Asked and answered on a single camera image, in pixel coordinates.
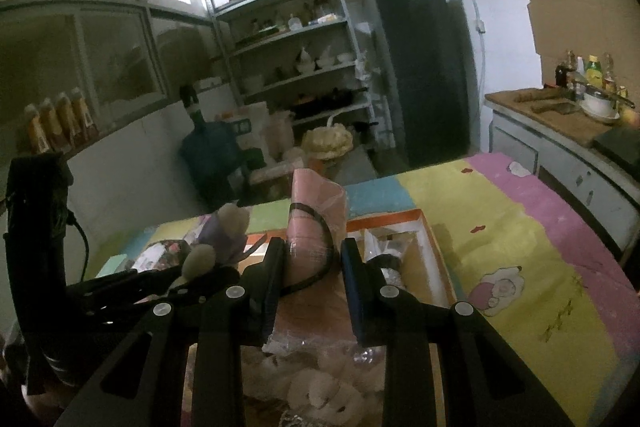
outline cardboard box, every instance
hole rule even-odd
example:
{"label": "cardboard box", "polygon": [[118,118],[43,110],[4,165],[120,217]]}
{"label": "cardboard box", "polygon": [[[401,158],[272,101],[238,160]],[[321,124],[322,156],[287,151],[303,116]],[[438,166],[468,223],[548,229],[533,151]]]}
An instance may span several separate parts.
{"label": "cardboard box", "polygon": [[640,104],[640,5],[636,0],[529,0],[529,18],[542,81],[555,83],[556,66],[572,50],[604,62],[609,52],[619,86]]}

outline cartoon print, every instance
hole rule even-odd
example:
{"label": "cartoon print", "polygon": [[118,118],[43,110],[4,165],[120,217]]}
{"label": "cartoon print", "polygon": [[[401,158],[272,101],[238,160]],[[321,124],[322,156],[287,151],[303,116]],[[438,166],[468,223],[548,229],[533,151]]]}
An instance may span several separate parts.
{"label": "cartoon print", "polygon": [[487,317],[493,317],[522,295],[522,266],[498,268],[482,277],[468,295],[468,301]]}

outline black cable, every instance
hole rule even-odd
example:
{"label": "black cable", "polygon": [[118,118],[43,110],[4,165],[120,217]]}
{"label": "black cable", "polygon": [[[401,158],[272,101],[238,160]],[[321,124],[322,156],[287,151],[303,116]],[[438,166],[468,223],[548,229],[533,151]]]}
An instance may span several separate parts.
{"label": "black cable", "polygon": [[80,276],[80,282],[82,282],[86,274],[86,266],[87,264],[89,264],[89,240],[86,238],[86,234],[84,233],[84,230],[80,226],[80,223],[78,223],[78,220],[76,219],[76,215],[73,212],[71,212],[71,210],[67,209],[67,212],[68,212],[68,215],[66,217],[66,223],[68,225],[73,225],[74,227],[76,227],[76,229],[78,229],[78,232],[80,232],[82,240],[84,241],[84,266],[82,266],[82,275]]}
{"label": "black cable", "polygon": [[308,204],[298,202],[291,203],[291,206],[289,207],[289,215],[295,208],[298,210],[302,210],[307,214],[310,214],[320,224],[320,227],[322,228],[322,235],[324,236],[324,241],[327,243],[326,261],[324,263],[324,266],[322,266],[322,268],[316,274],[295,284],[285,286],[282,290],[280,290],[281,297],[290,295],[294,292],[298,292],[300,290],[303,290],[304,288],[308,288],[312,284],[321,280],[331,270],[337,253],[334,246],[334,237],[332,236],[331,230],[329,230],[329,226],[327,225],[324,218],[314,208],[308,206]]}

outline white bowl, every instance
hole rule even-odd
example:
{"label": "white bowl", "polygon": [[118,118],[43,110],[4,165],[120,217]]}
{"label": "white bowl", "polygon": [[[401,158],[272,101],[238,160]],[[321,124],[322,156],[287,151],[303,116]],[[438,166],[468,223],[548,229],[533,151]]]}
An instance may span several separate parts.
{"label": "white bowl", "polygon": [[296,64],[296,69],[300,74],[313,73],[316,70],[315,62],[299,62]]}
{"label": "white bowl", "polygon": [[586,108],[589,113],[602,118],[611,118],[616,113],[616,110],[611,105],[611,100],[608,98],[593,96],[589,93],[584,94],[584,100],[582,100],[580,105]]}
{"label": "white bowl", "polygon": [[335,64],[335,57],[318,58],[316,64],[320,69],[330,68]]}
{"label": "white bowl", "polygon": [[352,52],[341,53],[338,55],[338,62],[341,64],[345,64],[347,62],[353,62],[355,60],[355,56]]}

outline black refrigerator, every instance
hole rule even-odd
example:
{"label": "black refrigerator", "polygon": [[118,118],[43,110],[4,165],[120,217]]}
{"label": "black refrigerator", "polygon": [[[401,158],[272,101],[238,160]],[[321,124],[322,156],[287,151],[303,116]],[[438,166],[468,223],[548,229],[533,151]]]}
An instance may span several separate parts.
{"label": "black refrigerator", "polygon": [[446,0],[364,0],[396,146],[412,168],[464,155],[466,80]]}

